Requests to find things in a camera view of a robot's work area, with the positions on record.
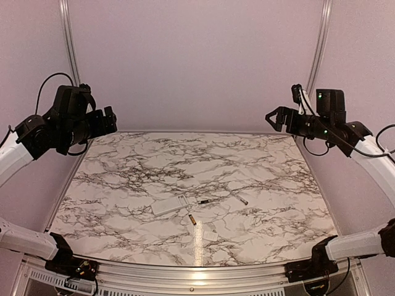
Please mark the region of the batteries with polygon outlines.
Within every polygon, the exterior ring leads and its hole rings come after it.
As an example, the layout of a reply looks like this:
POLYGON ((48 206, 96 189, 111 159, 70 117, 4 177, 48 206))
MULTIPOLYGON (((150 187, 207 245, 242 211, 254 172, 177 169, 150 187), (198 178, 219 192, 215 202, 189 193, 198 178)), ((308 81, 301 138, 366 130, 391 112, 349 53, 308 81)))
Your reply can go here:
POLYGON ((193 215, 189 214, 188 216, 189 216, 189 218, 190 218, 192 224, 193 224, 194 226, 196 226, 196 225, 197 225, 197 222, 196 222, 196 220, 194 219, 193 215))

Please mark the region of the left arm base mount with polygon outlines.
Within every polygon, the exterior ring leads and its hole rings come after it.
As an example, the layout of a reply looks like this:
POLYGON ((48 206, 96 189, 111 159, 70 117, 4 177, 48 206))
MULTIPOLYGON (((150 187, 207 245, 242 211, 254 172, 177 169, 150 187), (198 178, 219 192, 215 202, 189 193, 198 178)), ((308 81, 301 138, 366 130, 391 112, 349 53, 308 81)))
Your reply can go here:
POLYGON ((94 260, 70 257, 49 260, 46 262, 45 268, 68 278, 94 281, 98 271, 98 265, 98 262, 94 260))

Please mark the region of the white remote control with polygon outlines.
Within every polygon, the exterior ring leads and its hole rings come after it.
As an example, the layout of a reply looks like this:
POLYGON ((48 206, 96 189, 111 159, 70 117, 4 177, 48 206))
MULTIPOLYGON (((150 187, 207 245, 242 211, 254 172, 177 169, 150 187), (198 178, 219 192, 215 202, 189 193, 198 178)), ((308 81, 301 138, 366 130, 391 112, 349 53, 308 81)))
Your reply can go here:
POLYGON ((186 197, 184 195, 179 195, 166 200, 156 201, 151 205, 151 209, 154 216, 161 216, 188 206, 189 203, 186 197))

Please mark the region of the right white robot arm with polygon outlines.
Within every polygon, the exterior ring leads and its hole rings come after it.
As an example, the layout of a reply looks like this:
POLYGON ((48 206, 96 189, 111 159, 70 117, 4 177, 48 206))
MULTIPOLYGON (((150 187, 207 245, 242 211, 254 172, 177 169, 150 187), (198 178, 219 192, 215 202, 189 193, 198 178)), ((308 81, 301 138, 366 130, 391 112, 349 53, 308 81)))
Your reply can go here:
MULTIPOLYGON (((291 88, 298 109, 278 107, 266 114, 266 121, 277 131, 286 131, 306 139, 321 139, 327 148, 338 147, 358 163, 377 183, 388 200, 394 202, 394 158, 384 150, 372 132, 359 121, 346 121, 344 93, 340 89, 317 89, 313 111, 302 86, 291 88)), ((342 258, 368 258, 384 254, 394 256, 394 220, 364 232, 331 238, 306 262, 306 271, 319 276, 330 261, 342 258)))

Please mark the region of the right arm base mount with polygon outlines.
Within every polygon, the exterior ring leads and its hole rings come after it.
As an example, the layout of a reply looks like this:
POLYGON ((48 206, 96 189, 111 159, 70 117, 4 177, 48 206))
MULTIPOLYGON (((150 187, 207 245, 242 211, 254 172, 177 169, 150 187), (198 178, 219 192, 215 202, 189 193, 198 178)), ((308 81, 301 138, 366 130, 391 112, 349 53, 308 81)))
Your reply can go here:
POLYGON ((285 264, 285 276, 289 282, 325 277, 338 271, 338 265, 328 259, 310 258, 285 264))

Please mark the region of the white battery cover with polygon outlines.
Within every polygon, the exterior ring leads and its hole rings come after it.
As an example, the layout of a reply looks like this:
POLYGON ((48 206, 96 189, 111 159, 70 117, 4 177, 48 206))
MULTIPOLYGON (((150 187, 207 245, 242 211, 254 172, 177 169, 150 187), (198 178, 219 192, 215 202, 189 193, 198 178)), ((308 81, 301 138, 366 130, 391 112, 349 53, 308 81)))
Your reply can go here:
POLYGON ((204 231, 202 237, 203 237, 203 239, 208 240, 208 241, 216 241, 218 239, 218 234, 216 232, 204 231))

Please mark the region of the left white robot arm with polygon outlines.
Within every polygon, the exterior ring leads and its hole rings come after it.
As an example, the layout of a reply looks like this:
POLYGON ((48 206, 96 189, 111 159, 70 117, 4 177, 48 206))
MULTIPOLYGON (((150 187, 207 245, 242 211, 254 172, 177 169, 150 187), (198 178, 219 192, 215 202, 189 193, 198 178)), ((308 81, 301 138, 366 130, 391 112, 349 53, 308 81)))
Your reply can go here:
MULTIPOLYGON (((1 184, 51 149, 75 157, 72 146, 87 147, 90 140, 116 131, 112 107, 97 109, 87 84, 61 85, 45 114, 34 113, 8 129, 1 142, 1 184)), ((1 248, 53 260, 64 274, 78 269, 78 261, 61 235, 33 231, 5 219, 1 219, 1 248)))

